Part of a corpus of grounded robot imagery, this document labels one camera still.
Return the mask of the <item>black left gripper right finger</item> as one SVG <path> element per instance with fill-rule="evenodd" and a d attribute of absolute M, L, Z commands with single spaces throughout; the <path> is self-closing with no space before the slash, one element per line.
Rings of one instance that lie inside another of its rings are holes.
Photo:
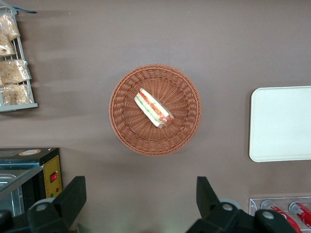
<path fill-rule="evenodd" d="M 201 218 L 189 233 L 294 233 L 296 230 L 279 213 L 259 210 L 251 216 L 229 202 L 219 201 L 206 177 L 197 177 L 196 203 Z"/>

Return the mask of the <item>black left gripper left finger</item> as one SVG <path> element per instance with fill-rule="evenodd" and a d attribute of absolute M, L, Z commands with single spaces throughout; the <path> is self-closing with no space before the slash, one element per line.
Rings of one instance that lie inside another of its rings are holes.
<path fill-rule="evenodd" d="M 41 200 L 27 213 L 32 233 L 69 233 L 86 203 L 86 179 L 76 176 L 53 201 Z"/>

